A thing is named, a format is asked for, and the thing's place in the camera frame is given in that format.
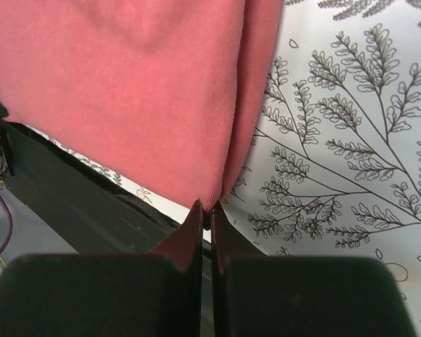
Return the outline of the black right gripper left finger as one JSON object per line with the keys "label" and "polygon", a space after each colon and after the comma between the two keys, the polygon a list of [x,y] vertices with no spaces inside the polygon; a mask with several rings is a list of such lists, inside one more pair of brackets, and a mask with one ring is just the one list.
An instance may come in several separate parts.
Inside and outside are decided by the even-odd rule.
{"label": "black right gripper left finger", "polygon": [[147,253],[28,255],[0,276],[0,336],[198,336],[203,207]]}

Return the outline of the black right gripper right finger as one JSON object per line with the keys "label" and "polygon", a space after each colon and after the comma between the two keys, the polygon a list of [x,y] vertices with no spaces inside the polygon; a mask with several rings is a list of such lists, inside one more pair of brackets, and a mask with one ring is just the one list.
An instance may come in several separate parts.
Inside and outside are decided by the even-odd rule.
{"label": "black right gripper right finger", "polygon": [[216,336],[414,336],[392,274],[364,257],[267,256],[210,214]]}

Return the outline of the dusty rose t shirt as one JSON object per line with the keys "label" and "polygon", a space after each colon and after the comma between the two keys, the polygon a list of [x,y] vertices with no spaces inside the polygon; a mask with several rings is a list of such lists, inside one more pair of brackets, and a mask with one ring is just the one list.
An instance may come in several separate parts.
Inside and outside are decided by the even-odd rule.
{"label": "dusty rose t shirt", "polygon": [[234,184],[280,1],[0,1],[8,120],[185,207]]}

